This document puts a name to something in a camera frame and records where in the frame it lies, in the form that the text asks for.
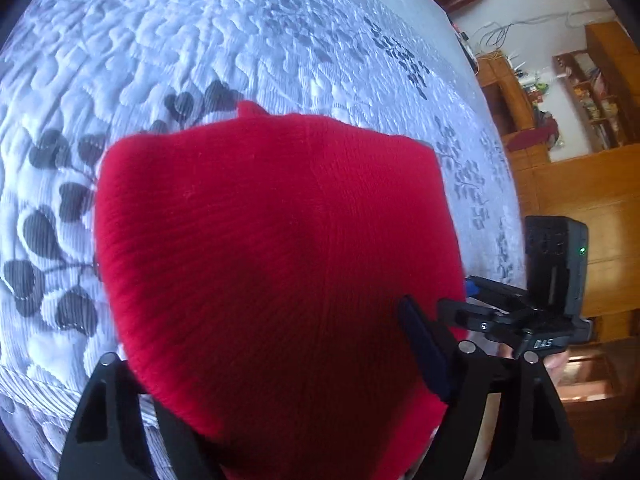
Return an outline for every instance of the wall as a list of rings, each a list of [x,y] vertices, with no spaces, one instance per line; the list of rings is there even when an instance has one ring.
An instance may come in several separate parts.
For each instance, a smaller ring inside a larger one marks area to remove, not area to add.
[[[607,7],[606,0],[481,0],[454,13],[452,19],[470,36],[470,43],[476,49],[482,35],[496,26],[476,32],[489,22],[508,25],[542,14]],[[524,70],[541,73],[545,82],[551,81],[549,94],[540,108],[553,114],[564,137],[564,146],[550,152],[552,160],[585,155],[591,151],[571,97],[563,85],[555,81],[552,56],[586,48],[583,25],[591,20],[609,21],[612,17],[612,12],[581,14],[570,19],[576,28],[568,28],[566,20],[561,18],[540,25],[515,25],[507,34],[502,50],[509,56],[517,54],[513,65],[524,62]]]

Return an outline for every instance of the quilted bedspread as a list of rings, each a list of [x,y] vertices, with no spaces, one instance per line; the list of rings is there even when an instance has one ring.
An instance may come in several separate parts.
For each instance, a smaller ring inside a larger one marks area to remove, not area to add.
[[[473,73],[378,0],[33,0],[0,54],[0,417],[43,478],[98,358],[122,354],[94,257],[105,150],[231,118],[240,99],[428,143],[466,272],[522,285],[516,195]],[[148,402],[143,418],[170,478]]]

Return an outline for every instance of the red fabric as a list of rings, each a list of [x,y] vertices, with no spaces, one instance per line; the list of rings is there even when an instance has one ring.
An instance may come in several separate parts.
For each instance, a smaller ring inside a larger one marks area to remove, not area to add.
[[[396,320],[463,300],[434,153],[319,116],[139,134],[107,153],[97,251],[129,364],[230,479],[397,480],[443,405]]]

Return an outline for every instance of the metal bolt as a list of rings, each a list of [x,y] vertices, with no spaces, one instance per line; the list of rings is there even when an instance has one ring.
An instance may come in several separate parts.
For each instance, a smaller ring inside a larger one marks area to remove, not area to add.
[[[473,352],[476,351],[476,345],[473,344],[471,341],[460,341],[460,343],[458,343],[458,348],[460,349],[461,352],[464,352],[465,354],[472,354]]]
[[[113,352],[107,352],[100,357],[100,364],[103,366],[109,366],[111,363],[116,361],[117,357],[118,356]]]
[[[538,357],[538,354],[536,354],[535,352],[532,352],[531,350],[524,352],[523,357],[527,363],[530,363],[532,365],[536,364],[540,360],[540,358]]]

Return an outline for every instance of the mattress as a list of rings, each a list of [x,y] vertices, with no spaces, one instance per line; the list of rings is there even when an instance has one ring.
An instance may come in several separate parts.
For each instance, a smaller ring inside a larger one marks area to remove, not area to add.
[[[92,225],[102,157],[126,135],[228,119],[249,99],[413,137],[438,155],[465,271],[523,285],[518,203],[486,102],[445,15],[412,1],[422,7],[31,2],[0,53],[0,418],[44,479],[98,358],[124,357]],[[420,14],[427,29],[410,24]]]

